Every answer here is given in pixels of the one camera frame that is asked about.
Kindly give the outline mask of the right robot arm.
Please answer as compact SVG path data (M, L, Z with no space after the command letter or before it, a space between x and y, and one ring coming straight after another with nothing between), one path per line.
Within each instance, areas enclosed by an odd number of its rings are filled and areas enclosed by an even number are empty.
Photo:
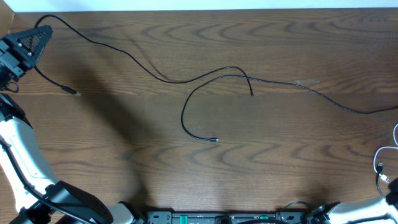
M323 205L307 216L311 224L397 224L397 179L387 195L362 202L336 202Z

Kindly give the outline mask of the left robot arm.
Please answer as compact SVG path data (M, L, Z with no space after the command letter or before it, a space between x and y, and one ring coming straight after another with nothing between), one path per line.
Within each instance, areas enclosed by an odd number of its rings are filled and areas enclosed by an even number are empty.
M1 39L1 167L12 187L18 216L13 223L136 223L126 203L106 206L94 195L60 180L42 155L24 110L9 96L38 64L52 36L50 26L8 34Z

